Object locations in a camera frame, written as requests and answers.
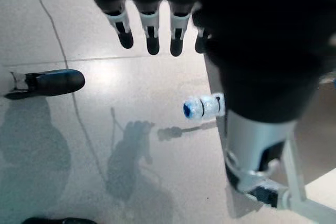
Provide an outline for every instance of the robot finger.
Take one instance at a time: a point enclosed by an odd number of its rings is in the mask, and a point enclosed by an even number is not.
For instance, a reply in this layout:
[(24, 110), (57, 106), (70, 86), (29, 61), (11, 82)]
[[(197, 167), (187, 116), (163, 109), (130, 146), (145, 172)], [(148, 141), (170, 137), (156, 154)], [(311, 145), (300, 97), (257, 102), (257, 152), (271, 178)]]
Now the robot finger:
[(160, 1), (143, 3), (134, 1), (138, 8), (142, 27), (146, 34), (147, 50), (156, 55), (160, 50), (159, 44), (159, 7)]
[(125, 8), (125, 0), (113, 1), (108, 3), (98, 2), (98, 5), (105, 13), (110, 24), (116, 30), (120, 44), (124, 48), (131, 48), (133, 46), (133, 36), (127, 11)]
[(194, 4), (177, 4), (169, 2), (171, 44), (170, 52), (173, 56), (179, 56), (183, 49), (183, 38), (188, 26), (189, 17)]

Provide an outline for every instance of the small plastic bottle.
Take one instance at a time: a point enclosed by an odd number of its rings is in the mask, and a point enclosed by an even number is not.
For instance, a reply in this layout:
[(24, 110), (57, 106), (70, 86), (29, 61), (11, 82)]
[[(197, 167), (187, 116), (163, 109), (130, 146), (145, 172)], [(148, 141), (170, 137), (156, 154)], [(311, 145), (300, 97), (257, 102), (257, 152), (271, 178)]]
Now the small plastic bottle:
[(214, 93), (190, 97), (183, 104), (183, 112), (190, 120), (209, 120), (225, 114), (224, 94)]

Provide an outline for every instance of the white tile floor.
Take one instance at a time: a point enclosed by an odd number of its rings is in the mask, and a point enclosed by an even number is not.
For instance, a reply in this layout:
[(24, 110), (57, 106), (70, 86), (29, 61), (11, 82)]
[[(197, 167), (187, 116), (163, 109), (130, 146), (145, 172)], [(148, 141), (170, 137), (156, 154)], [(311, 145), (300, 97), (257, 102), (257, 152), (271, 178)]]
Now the white tile floor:
[[(308, 222), (255, 212), (229, 190), (214, 123), (176, 133), (198, 126), (183, 118), (183, 100), (210, 91), (194, 27), (183, 54), (169, 54), (167, 3), (160, 53), (149, 56), (132, 3), (134, 47), (126, 50), (93, 0), (43, 1), (69, 67), (87, 83), (74, 96), (0, 99), (0, 223), (34, 215), (100, 224)], [(65, 67), (38, 0), (0, 0), (0, 26), (2, 64), (21, 72)]]

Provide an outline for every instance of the robotic hand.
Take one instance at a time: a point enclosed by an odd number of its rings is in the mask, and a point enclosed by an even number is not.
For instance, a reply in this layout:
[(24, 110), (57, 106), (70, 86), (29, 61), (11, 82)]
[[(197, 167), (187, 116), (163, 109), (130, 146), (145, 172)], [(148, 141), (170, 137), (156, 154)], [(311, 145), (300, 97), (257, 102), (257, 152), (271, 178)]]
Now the robotic hand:
[[(133, 38), (124, 0), (95, 0), (125, 48)], [(159, 52), (161, 0), (134, 0), (148, 52)], [(199, 28), (196, 50), (219, 67), (225, 90), (225, 164), (231, 185), (256, 188), (280, 160), (286, 136), (320, 77), (336, 58), (336, 0), (168, 0), (171, 53), (182, 51), (189, 16)]]

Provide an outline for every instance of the black rubber fingertip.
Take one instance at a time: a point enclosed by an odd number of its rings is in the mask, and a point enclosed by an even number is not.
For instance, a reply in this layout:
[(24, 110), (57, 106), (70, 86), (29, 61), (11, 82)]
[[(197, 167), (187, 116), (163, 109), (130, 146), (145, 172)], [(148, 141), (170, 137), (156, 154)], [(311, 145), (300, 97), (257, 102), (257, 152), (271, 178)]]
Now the black rubber fingertip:
[(199, 54), (203, 54), (205, 51), (205, 39), (204, 37), (197, 37), (196, 38), (196, 43), (195, 43), (195, 50)]
[(126, 49), (130, 49), (133, 46), (133, 36), (132, 33), (120, 33), (118, 34), (119, 40), (120, 40), (120, 44), (126, 48)]
[(157, 55), (160, 50), (159, 38), (147, 38), (147, 50), (151, 55)]
[(177, 57), (182, 53), (183, 49), (183, 40), (180, 39), (172, 39), (170, 41), (170, 53)]

